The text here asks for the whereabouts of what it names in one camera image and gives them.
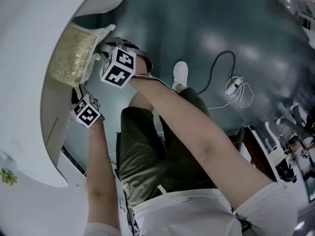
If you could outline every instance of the dark green floor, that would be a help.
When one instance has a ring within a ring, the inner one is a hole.
[[[169,85],[174,64],[184,60],[189,66],[188,85],[197,91],[206,86],[218,53],[233,51],[234,75],[242,75],[250,84],[254,100],[247,109],[235,102],[224,109],[210,110],[213,120],[228,133],[243,124],[260,126],[262,121],[274,121],[293,100],[305,109],[314,103],[315,50],[278,0],[124,0],[110,13],[76,22],[97,27],[116,24],[113,35],[146,51],[155,66],[152,74]],[[231,65],[229,55],[218,61],[212,83],[201,95],[208,107],[229,100],[223,88]],[[105,85],[98,72],[98,68],[94,70],[87,88],[101,103],[112,152],[115,132],[120,129],[120,111],[128,105],[134,91]],[[243,104],[248,98],[245,94]],[[65,142],[83,166],[87,162],[87,135],[87,130],[73,123]]]

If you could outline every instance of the white shirt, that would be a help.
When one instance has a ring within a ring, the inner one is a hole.
[[[217,189],[166,193],[134,208],[143,236],[241,236],[242,227]],[[292,198],[277,183],[258,191],[236,210],[259,236],[290,236],[297,211]],[[108,225],[89,223],[84,236],[120,236]]]

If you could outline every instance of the white shoe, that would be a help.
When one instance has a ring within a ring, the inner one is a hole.
[[[284,118],[284,116],[281,116],[279,119],[276,120],[276,124],[281,124],[281,119]]]
[[[179,61],[175,64],[174,70],[174,83],[172,88],[175,90],[177,85],[181,85],[187,88],[187,78],[188,78],[188,66],[186,62]]]
[[[290,107],[290,111],[292,112],[293,108],[296,107],[296,106],[298,106],[298,105],[299,105],[299,103],[293,104],[293,105]]]

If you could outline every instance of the shirt sleeve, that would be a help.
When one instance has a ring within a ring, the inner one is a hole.
[[[271,183],[236,209],[259,236],[291,236],[297,223],[292,197],[278,184]]]
[[[88,223],[83,236],[122,236],[116,228],[102,223]]]

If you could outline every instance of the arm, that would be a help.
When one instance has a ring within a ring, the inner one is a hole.
[[[116,184],[109,160],[104,125],[100,120],[90,128],[87,193],[88,223],[103,223],[119,230]]]
[[[150,101],[235,209],[272,183],[207,115],[175,92],[158,81],[135,78],[130,84]]]

